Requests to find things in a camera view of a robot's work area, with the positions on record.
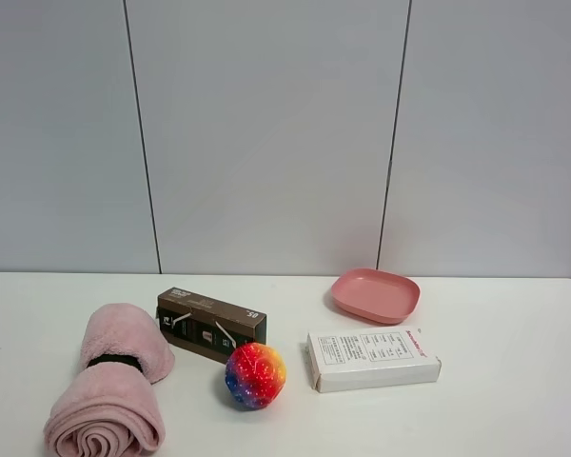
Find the pink towel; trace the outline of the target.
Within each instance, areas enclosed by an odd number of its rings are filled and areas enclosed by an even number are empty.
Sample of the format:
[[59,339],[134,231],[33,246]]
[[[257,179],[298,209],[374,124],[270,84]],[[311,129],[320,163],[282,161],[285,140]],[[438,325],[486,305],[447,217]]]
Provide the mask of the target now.
[[154,319],[132,304],[107,304],[89,318],[80,372],[50,410],[44,427],[55,456],[143,456],[166,431],[153,385],[174,355]]

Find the pink plastic tray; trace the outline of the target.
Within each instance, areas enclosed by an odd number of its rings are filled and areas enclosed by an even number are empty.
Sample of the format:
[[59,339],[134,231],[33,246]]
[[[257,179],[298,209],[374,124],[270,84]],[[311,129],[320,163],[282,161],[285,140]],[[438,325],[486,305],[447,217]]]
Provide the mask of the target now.
[[330,289],[340,309],[382,325],[398,325],[415,310],[419,286],[407,277],[372,268],[354,268]]

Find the brown cardboard box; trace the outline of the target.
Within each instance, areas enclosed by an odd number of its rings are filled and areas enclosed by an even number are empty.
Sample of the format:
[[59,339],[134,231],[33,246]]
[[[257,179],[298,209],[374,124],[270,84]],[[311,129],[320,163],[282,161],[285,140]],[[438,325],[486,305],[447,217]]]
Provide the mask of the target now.
[[170,344],[219,363],[239,347],[266,342],[264,313],[181,288],[157,297],[156,319]]

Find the white cardboard box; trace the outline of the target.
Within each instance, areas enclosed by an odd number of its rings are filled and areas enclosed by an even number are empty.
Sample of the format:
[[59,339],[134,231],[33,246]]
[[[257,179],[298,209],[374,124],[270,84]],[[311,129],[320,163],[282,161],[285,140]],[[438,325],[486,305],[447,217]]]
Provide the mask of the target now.
[[418,328],[362,328],[307,335],[314,388],[320,393],[433,383],[442,362]]

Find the rainbow polyhedral ball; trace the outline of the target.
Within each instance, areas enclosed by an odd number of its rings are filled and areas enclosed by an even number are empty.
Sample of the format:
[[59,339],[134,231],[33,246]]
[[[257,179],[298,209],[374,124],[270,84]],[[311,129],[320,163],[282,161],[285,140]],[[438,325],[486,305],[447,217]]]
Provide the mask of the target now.
[[269,346],[248,343],[226,361],[225,383],[233,399],[246,409],[268,407],[286,383],[286,365]]

